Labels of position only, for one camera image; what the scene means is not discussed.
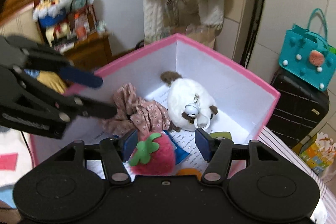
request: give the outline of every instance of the brown basket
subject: brown basket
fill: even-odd
[[[88,20],[89,26],[90,26],[90,32],[93,32],[96,28],[96,22],[97,22],[97,18],[96,18],[96,14],[95,14],[95,10],[93,8],[93,5],[88,4],[87,0],[85,0],[85,6],[84,7],[72,11],[73,2],[74,2],[74,0],[71,1],[70,12],[68,13],[68,20],[69,20],[70,29],[73,30],[75,28],[75,14],[80,14],[80,15],[85,15],[87,17],[87,20]]]

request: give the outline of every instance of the panda plush toy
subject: panda plush toy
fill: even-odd
[[[173,71],[162,73],[161,80],[170,86],[167,97],[170,130],[195,131],[198,127],[207,130],[218,109],[206,89],[198,82],[182,78]]]

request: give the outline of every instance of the teal handbag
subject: teal handbag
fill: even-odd
[[[309,30],[316,13],[321,15],[325,37]],[[279,65],[315,88],[325,91],[336,66],[336,49],[328,44],[327,38],[326,19],[322,10],[317,8],[311,13],[307,29],[294,24],[292,29],[286,31]]]

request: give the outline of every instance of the white bell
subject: white bell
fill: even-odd
[[[199,114],[200,109],[195,103],[191,103],[185,106],[184,111],[189,117],[195,118]]]

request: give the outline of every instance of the striped bed sheet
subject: striped bed sheet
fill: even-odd
[[[328,211],[328,218],[325,224],[336,224],[336,198],[327,186],[320,180],[320,178],[311,170],[287,145],[284,144],[271,130],[264,127],[260,132],[259,141],[268,145],[274,151],[282,155],[291,163],[298,166],[305,173],[310,175],[318,184],[320,188],[320,196]]]

